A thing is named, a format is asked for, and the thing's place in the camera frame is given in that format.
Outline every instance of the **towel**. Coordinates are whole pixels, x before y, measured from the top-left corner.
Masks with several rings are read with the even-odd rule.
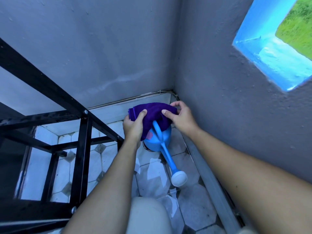
[[[131,121],[135,121],[139,113],[143,110],[147,110],[147,114],[143,119],[143,133],[141,137],[141,141],[145,140],[147,133],[153,126],[153,121],[156,121],[160,127],[161,131],[165,131],[171,125],[172,120],[165,117],[161,110],[166,109],[173,114],[177,115],[177,109],[173,106],[170,106],[165,103],[149,103],[149,104],[140,104],[133,108],[129,108],[129,118]]]

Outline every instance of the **white sprinkler head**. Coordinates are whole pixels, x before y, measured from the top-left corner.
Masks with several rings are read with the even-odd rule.
[[[178,171],[174,173],[171,177],[171,183],[176,187],[184,185],[187,180],[188,176],[183,171]]]

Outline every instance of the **blue window frame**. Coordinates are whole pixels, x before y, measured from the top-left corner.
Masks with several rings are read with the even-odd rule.
[[[254,0],[233,45],[283,91],[312,76],[312,61],[275,36],[297,0]]]

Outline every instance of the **forearm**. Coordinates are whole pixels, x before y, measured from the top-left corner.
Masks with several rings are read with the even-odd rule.
[[[209,167],[261,233],[309,233],[312,186],[203,130],[189,134]]]
[[[125,233],[137,143],[125,140],[103,179],[68,222],[64,233]]]

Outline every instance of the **screw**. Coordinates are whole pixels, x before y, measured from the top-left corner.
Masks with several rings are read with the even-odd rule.
[[[74,206],[74,207],[72,208],[72,214],[74,214],[74,212],[76,212],[76,210],[77,210],[77,207]]]

